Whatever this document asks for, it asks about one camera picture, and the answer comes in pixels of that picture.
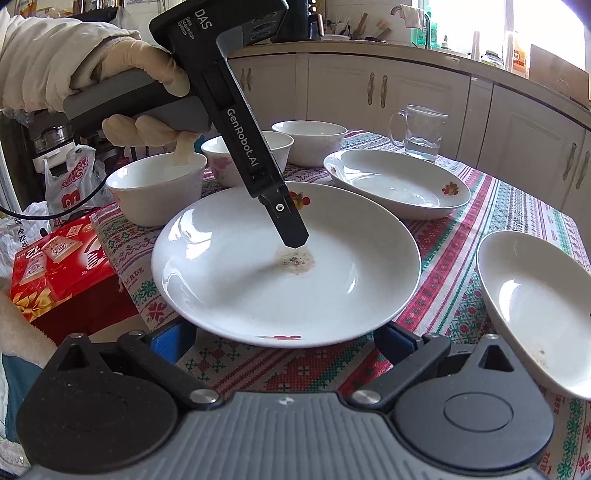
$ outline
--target window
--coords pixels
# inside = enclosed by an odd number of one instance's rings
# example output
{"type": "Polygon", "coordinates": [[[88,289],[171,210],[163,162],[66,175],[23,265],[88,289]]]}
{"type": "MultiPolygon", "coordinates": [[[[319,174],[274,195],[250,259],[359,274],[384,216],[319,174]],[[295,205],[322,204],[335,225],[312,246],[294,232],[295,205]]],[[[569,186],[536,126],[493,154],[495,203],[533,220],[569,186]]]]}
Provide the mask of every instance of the window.
{"type": "Polygon", "coordinates": [[[473,32],[478,30],[480,53],[492,50],[503,57],[505,0],[428,0],[428,5],[437,23],[437,43],[447,35],[451,49],[470,53],[473,32]]]}
{"type": "Polygon", "coordinates": [[[506,25],[519,32],[525,51],[535,44],[585,69],[585,27],[562,0],[423,0],[437,23],[437,42],[468,53],[474,30],[480,31],[480,53],[504,57],[506,25]]]}
{"type": "Polygon", "coordinates": [[[585,69],[584,26],[562,0],[513,0],[514,29],[531,44],[585,69]]]}

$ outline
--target gray base plate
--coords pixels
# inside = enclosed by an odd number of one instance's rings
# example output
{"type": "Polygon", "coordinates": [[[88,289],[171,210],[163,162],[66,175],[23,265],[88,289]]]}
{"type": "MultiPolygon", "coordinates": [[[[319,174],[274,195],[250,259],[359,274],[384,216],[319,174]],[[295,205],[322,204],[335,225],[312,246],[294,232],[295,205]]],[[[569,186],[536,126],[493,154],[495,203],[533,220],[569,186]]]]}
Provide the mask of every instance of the gray base plate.
{"type": "MultiPolygon", "coordinates": [[[[407,452],[376,413],[337,394],[236,393],[224,407],[186,416],[166,447],[103,475],[33,467],[27,480],[452,480],[407,452]]],[[[534,468],[504,477],[543,480],[534,468]]]]}

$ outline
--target cardboard box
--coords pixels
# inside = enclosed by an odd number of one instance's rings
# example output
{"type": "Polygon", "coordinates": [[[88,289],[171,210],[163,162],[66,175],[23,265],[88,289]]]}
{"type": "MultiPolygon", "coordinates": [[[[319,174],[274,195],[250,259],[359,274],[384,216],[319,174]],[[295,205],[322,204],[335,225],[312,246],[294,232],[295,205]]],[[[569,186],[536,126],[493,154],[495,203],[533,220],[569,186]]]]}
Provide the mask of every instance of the cardboard box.
{"type": "Polygon", "coordinates": [[[17,253],[10,298],[58,345],[70,333],[91,335],[138,313],[87,216],[17,253]]]}

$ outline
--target cable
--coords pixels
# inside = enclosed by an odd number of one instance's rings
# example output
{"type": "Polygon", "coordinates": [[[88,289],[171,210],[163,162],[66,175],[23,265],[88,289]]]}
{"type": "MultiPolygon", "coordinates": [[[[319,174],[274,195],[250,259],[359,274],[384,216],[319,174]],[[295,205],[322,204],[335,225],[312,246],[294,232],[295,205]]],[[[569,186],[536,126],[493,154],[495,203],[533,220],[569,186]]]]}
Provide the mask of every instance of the cable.
{"type": "Polygon", "coordinates": [[[107,183],[107,178],[108,177],[105,175],[105,178],[102,180],[101,183],[99,183],[99,186],[95,188],[94,191],[90,195],[88,195],[88,197],[86,197],[80,203],[74,205],[72,208],[66,210],[65,212],[54,213],[53,215],[23,215],[22,213],[11,212],[3,206],[0,206],[0,212],[11,217],[20,218],[21,220],[54,220],[56,218],[69,215],[78,210],[80,207],[84,206],[86,203],[88,203],[97,193],[100,192],[102,187],[105,186],[105,184],[107,183]]]}

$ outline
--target table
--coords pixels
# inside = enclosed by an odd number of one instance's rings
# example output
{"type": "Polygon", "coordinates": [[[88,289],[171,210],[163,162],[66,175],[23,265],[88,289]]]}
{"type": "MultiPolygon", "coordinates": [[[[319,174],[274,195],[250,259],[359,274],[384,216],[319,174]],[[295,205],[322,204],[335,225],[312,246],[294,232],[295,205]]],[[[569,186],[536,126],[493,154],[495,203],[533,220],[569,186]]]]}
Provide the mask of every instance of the table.
{"type": "MultiPolygon", "coordinates": [[[[395,150],[380,135],[351,131],[343,148],[395,150]]],[[[591,271],[572,219],[545,203],[466,165],[439,157],[436,163],[459,176],[472,200],[449,217],[405,221],[422,259],[421,285],[397,322],[418,335],[443,333],[454,342],[475,343],[492,331],[476,270],[476,249],[487,233],[515,230],[544,238],[591,271]]],[[[330,183],[323,169],[288,165],[287,180],[330,183]]],[[[220,190],[206,173],[203,194],[220,190]]],[[[176,316],[159,295],[151,275],[151,251],[159,228],[129,223],[117,205],[92,215],[111,265],[148,327],[176,316]]],[[[179,362],[181,368],[228,396],[235,390],[339,390],[344,395],[388,370],[371,335],[325,348],[280,350],[243,345],[201,331],[179,362]]],[[[540,462],[552,479],[571,480],[591,471],[591,403],[541,389],[554,411],[556,431],[540,462]]]]}

